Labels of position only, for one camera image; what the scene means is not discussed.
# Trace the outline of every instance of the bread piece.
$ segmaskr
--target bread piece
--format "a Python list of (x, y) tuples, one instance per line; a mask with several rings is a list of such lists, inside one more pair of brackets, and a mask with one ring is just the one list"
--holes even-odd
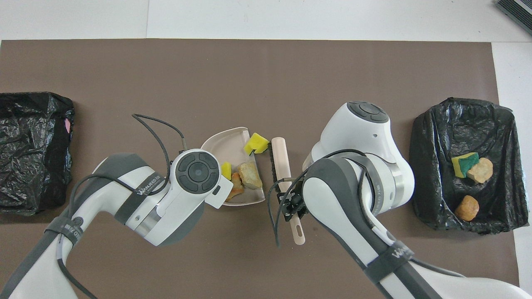
[(493, 175), (493, 163), (487, 158), (480, 158), (478, 164), (466, 173), (467, 177), (478, 184), (483, 184)]
[(244, 186), (242, 186), (242, 181), (240, 180), (238, 172), (231, 174), (231, 183), (233, 183), (233, 188), (231, 189), (231, 192), (229, 192), (226, 201), (230, 200), (235, 195), (244, 193)]
[(454, 214), (465, 221), (473, 220), (478, 213), (478, 202), (472, 196), (466, 195), (460, 205), (454, 211)]
[(259, 171), (255, 162), (249, 161), (242, 163), (238, 166), (238, 173), (240, 173), (240, 178), (242, 179), (242, 184), (249, 189), (259, 189), (262, 188), (262, 181), (259, 177)]

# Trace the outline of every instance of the yellow object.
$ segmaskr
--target yellow object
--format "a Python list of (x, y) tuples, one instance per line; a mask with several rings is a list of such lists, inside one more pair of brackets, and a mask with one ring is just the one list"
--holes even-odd
[(224, 178), (231, 180), (231, 163), (225, 162), (222, 164), (222, 175)]
[(454, 168), (454, 175), (459, 177), (459, 178), (465, 178), (466, 177), (466, 172), (471, 169), (471, 167), (478, 163), (478, 153), (468, 153), (468, 154), (465, 154), (465, 155), (461, 155), (461, 156), (458, 156), (458, 157), (453, 157), (451, 158), (451, 162), (453, 162), (453, 168)]
[(253, 133), (253, 135), (251, 135), (250, 140), (246, 143), (246, 145), (244, 145), (244, 151), (248, 155), (251, 155), (251, 152), (254, 152), (255, 154), (260, 154), (268, 148), (269, 143), (270, 142), (266, 138), (260, 136), (257, 133)]

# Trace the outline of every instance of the black plastic bag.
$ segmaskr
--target black plastic bag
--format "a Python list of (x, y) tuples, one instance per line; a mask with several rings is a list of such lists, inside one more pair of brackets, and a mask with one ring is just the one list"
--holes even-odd
[[(483, 184), (454, 175), (451, 158), (470, 152), (493, 163), (493, 176)], [(510, 109), (479, 99), (448, 98), (414, 120), (409, 162), (415, 177), (414, 212), (428, 226), (486, 235), (528, 223), (517, 129)], [(479, 203), (472, 221), (453, 213), (466, 195)]]
[(64, 204), (73, 117), (72, 101), (57, 94), (0, 94), (0, 212)]

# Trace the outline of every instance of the brush handle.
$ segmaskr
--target brush handle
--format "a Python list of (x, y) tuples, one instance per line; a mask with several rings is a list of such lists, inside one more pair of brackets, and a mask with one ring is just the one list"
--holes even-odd
[[(277, 178), (290, 178), (290, 163), (288, 161), (288, 152), (286, 150), (286, 142), (282, 137), (275, 137), (271, 140), (271, 148), (273, 153), (273, 164), (275, 166), (275, 172)], [(286, 192), (290, 187), (290, 182), (281, 182), (279, 188), (281, 192)], [(294, 242), (297, 245), (303, 245), (305, 243), (305, 233), (303, 227), (301, 227), (301, 221), (299, 217), (292, 217), (290, 219), (290, 227), (292, 228), (292, 236)]]

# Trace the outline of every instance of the black velcro strap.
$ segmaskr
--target black velcro strap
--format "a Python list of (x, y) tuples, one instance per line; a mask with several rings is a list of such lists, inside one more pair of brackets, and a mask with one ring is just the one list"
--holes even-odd
[(125, 225), (129, 217), (137, 210), (140, 204), (148, 197), (149, 193), (157, 187), (164, 177), (157, 172), (152, 173), (129, 195), (126, 201), (120, 206), (115, 213), (114, 218), (121, 224)]
[(48, 224), (44, 231), (47, 230), (64, 235), (68, 238), (68, 240), (70, 240), (70, 242), (72, 242), (72, 246), (74, 246), (79, 239), (81, 239), (81, 235), (83, 235), (83, 230), (79, 225), (77, 225), (70, 218), (63, 216), (54, 218), (54, 220)]
[(368, 264), (364, 274), (368, 276), (372, 283), (377, 284), (390, 273), (395, 272), (399, 267), (410, 261), (413, 256), (414, 253), (401, 241), (397, 240)]

